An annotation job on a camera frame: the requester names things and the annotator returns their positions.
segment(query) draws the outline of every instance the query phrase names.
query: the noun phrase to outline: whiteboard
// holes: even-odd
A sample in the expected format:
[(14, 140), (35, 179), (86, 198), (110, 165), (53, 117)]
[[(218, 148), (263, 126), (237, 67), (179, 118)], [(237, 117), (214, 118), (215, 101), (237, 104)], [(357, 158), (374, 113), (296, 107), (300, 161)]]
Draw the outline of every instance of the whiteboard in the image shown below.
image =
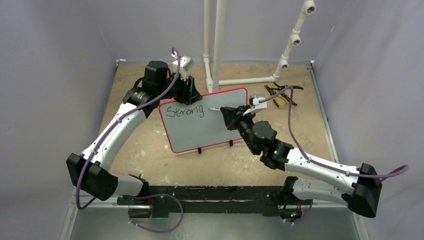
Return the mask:
[(227, 130), (221, 111), (210, 108), (232, 107), (248, 104), (248, 90), (238, 87), (207, 93), (191, 105), (174, 101), (159, 106), (160, 117), (174, 153), (240, 139), (239, 131)]

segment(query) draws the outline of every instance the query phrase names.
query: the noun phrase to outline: metal frame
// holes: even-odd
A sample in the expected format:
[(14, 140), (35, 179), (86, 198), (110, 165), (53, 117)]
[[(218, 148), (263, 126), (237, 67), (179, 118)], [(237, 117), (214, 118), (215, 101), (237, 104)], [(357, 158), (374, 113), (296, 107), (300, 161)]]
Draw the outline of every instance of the metal frame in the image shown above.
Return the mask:
[[(320, 92), (318, 90), (318, 86), (317, 86), (317, 82), (315, 79), (315, 75), (314, 75), (314, 70), (313, 70), (313, 66), (311, 61), (306, 61), (305, 62), (306, 68), (309, 72), (309, 76), (310, 76), (310, 81), (312, 83), (313, 89), (314, 89), (314, 93), (315, 93), (315, 97), (316, 100), (318, 102), (318, 107), (319, 107), (319, 113), (321, 115), (321, 120), (322, 120), (322, 124), (324, 126), (325, 129), (325, 136), (327, 139), (327, 143), (329, 146), (329, 150), (330, 150), (330, 154), (332, 157), (332, 160), (336, 163), (339, 163), (339, 158), (337, 156), (337, 152), (336, 152), (336, 148), (334, 145), (334, 141), (333, 141), (333, 137), (331, 134), (331, 130), (330, 130), (330, 126), (327, 120), (327, 116), (326, 116), (326, 112), (324, 110), (324, 106), (323, 106), (323, 102), (321, 100), (321, 96), (320, 96)], [(65, 217), (65, 221), (63, 224), (63, 228), (62, 231), (60, 233), (60, 240), (68, 240), (71, 237), (72, 234), (72, 230), (74, 227), (74, 223), (75, 223), (75, 219), (78, 215), (78, 210), (75, 204), (75, 189), (73, 190), (72, 196), (71, 196), (71, 201), (68, 207), (68, 211)], [(82, 192), (81, 193), (81, 204), (85, 204), (86, 202), (88, 202), (90, 199), (92, 198), (91, 195)], [(92, 202), (92, 204), (89, 206), (89, 208), (128, 208), (128, 205), (117, 205), (117, 200), (118, 197), (117, 196), (113, 196), (111, 198), (109, 198), (106, 201), (100, 201), (100, 200), (95, 200)], [(337, 204), (337, 203), (333, 203), (333, 202), (327, 202), (327, 201), (314, 201), (313, 204), (314, 208), (346, 208), (346, 206), (341, 205), (341, 204)], [(148, 209), (149, 206), (147, 205), (133, 205), (131, 206), (131, 208), (140, 208), (140, 209)], [(367, 231), (367, 227), (364, 223), (364, 218), (362, 216), (359, 216), (355, 213), (352, 213), (353, 215), (353, 219), (355, 222), (355, 227), (356, 227), (356, 231), (358, 233), (358, 236), (361, 240), (369, 240), (369, 234)]]
[(336, 147), (334, 145), (333, 136), (331, 134), (326, 111), (324, 110), (323, 101), (321, 100), (320, 91), (318, 90), (317, 81), (315, 80), (312, 62), (306, 61), (305, 65), (306, 65), (307, 71), (309, 72), (310, 82), (312, 83), (313, 90), (315, 92), (316, 101), (318, 102), (319, 114), (321, 115), (322, 125), (324, 126), (324, 129), (325, 129), (325, 133), (326, 133), (325, 137), (327, 138), (327, 143), (328, 143), (328, 147), (330, 148), (330, 154), (331, 154), (332, 160), (335, 163), (339, 164), (340, 163), (339, 157), (337, 156)]

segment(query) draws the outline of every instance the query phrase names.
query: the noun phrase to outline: red whiteboard border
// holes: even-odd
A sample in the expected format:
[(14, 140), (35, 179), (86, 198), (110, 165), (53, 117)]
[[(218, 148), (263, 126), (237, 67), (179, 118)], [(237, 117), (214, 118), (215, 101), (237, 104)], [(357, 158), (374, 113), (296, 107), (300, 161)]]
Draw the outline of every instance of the red whiteboard border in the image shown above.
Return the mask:
[[(248, 90), (245, 87), (236, 87), (236, 88), (231, 88), (231, 89), (226, 89), (226, 90), (221, 90), (221, 91), (210, 92), (210, 93), (203, 94), (202, 96), (204, 97), (204, 96), (220, 94), (220, 93), (225, 93), (225, 92), (230, 92), (230, 91), (235, 91), (235, 90), (240, 90), (240, 89), (244, 89), (246, 91), (246, 105), (247, 105), (249, 103), (249, 95), (248, 95)], [(165, 104), (170, 104), (170, 103), (175, 103), (175, 102), (176, 102), (176, 100), (166, 101), (166, 102), (161, 103), (158, 107), (160, 119), (162, 119), (162, 124), (163, 124), (163, 127), (165, 128), (165, 132), (166, 132), (166, 137), (168, 138), (168, 142), (169, 142), (169, 145), (171, 146), (171, 151), (173, 153), (179, 154), (179, 153), (184, 153), (184, 152), (188, 152), (188, 151), (192, 151), (192, 150), (197, 150), (198, 148), (207, 148), (207, 147), (215, 146), (215, 145), (218, 145), (218, 144), (228, 143), (228, 141), (222, 141), (222, 142), (218, 142), (218, 143), (214, 143), (214, 144), (209, 144), (209, 145), (200, 146), (200, 147), (196, 147), (196, 148), (192, 148), (192, 149), (187, 149), (187, 150), (184, 150), (184, 151), (174, 151), (170, 137), (168, 135), (167, 126), (165, 125), (165, 122), (164, 122), (164, 117), (162, 116), (161, 107)], [(242, 139), (242, 138), (240, 137), (240, 138), (237, 138), (237, 139), (233, 139), (233, 141), (240, 140), (240, 139)]]

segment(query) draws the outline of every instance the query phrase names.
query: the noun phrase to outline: pvc pipe elbow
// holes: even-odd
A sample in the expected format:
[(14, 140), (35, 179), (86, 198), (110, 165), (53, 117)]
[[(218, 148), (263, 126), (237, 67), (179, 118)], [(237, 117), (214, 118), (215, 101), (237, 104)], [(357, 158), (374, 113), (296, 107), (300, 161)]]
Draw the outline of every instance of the pvc pipe elbow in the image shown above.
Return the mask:
[(278, 62), (278, 65), (279, 65), (279, 67), (280, 67), (281, 69), (286, 69), (286, 68), (288, 68), (288, 67), (289, 67), (289, 63), (287, 62), (287, 60), (286, 60), (286, 59), (281, 59), (281, 60)]
[(297, 45), (301, 44), (301, 37), (297, 34), (292, 34), (290, 36), (290, 43), (293, 46), (297, 46)]
[(310, 15), (313, 14), (316, 9), (317, 6), (313, 0), (305, 0), (303, 2), (302, 13)]
[(279, 78), (280, 78), (280, 75), (276, 75), (275, 73), (272, 75), (272, 78), (273, 78), (273, 83), (275, 83), (275, 82), (277, 82), (278, 80), (279, 80)]

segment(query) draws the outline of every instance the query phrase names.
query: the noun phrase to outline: white pvc pipe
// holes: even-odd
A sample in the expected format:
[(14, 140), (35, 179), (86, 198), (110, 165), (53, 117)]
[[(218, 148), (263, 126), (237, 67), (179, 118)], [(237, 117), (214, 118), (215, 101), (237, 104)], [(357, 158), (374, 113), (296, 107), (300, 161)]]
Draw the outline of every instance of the white pvc pipe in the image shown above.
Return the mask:
[(257, 78), (221, 80), (221, 81), (219, 81), (219, 85), (272, 83), (272, 82), (275, 82), (274, 77), (273, 76), (267, 76), (267, 77), (257, 77)]
[(275, 79), (275, 81), (278, 81), (278, 79), (280, 78), (282, 69), (286, 69), (289, 66), (288, 60), (289, 60), (289, 55), (290, 55), (290, 51), (292, 50), (292, 47), (298, 46), (301, 43), (301, 38), (299, 37), (299, 33), (301, 32), (301, 28), (302, 28), (302, 25), (304, 24), (306, 15), (312, 14), (315, 11), (315, 9), (316, 9), (316, 6), (314, 3), (314, 0), (303, 1), (302, 9), (300, 11), (299, 17), (297, 18), (296, 25), (291, 30), (290, 37), (288, 38), (288, 43), (285, 47), (284, 53), (281, 55), (278, 61), (278, 66), (275, 69), (275, 72), (273, 74), (273, 78)]
[(212, 92), (211, 67), (209, 65), (209, 22), (210, 22), (210, 0), (204, 0), (203, 4), (203, 62), (206, 71), (206, 87), (207, 92)]
[(203, 4), (203, 57), (209, 57), (209, 21), (210, 0), (204, 0)]
[(209, 57), (204, 57), (204, 69), (206, 71), (206, 87), (207, 92), (212, 93), (212, 77), (211, 77), (211, 68), (209, 67)]
[(221, 58), (223, 54), (224, 29), (227, 11), (227, 0), (217, 0), (215, 22), (215, 47), (213, 49), (212, 91), (219, 90), (221, 76)]

